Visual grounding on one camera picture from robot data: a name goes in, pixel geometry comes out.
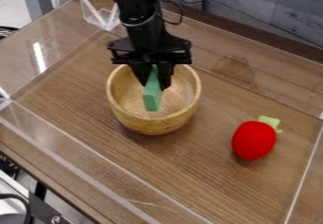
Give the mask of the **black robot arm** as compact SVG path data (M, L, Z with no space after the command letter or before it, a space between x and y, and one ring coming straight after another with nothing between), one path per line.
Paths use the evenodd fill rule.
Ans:
M106 44L112 63L125 64L142 86L146 86L152 66L162 90L172 86L173 68L192 63L192 43L173 36L162 17L161 0L113 0L126 36Z

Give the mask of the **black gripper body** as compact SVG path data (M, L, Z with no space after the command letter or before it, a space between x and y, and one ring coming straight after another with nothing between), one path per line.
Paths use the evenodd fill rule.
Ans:
M132 43L129 37L108 42L105 45L110 51L113 64L137 64L169 62L170 64L192 63L192 43L168 32L164 32L157 43L140 40Z

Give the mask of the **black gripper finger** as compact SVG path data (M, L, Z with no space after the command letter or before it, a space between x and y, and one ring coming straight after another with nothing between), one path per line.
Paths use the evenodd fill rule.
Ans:
M158 63L157 67L157 79L161 90L168 89L172 86L173 65L170 63Z
M148 79L149 79L149 73L152 66L149 63L132 63L129 65L130 71L133 75L136 76L140 84L142 86L146 85Z

